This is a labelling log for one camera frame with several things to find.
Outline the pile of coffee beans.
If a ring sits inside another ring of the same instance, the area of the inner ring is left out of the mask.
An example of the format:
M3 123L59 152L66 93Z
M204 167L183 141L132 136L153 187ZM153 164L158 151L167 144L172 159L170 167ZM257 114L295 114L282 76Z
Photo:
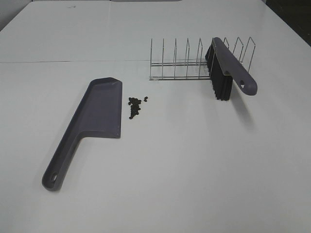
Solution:
M141 100L133 97L129 97L128 105L130 106L130 117L129 119L133 119L136 115L139 114Z

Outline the grey plastic dustpan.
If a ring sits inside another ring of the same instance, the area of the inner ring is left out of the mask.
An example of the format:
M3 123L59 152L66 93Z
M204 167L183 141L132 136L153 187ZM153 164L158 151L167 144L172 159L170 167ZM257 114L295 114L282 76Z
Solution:
M92 80L42 177L49 191L60 190L80 141L86 137L120 138L122 82Z

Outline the grey hand brush black bristles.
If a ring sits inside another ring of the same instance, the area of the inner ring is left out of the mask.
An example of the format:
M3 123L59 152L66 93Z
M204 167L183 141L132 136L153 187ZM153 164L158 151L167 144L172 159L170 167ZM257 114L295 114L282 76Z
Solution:
M244 94L257 94L256 81L220 38L212 38L205 60L216 99L228 101L233 82Z

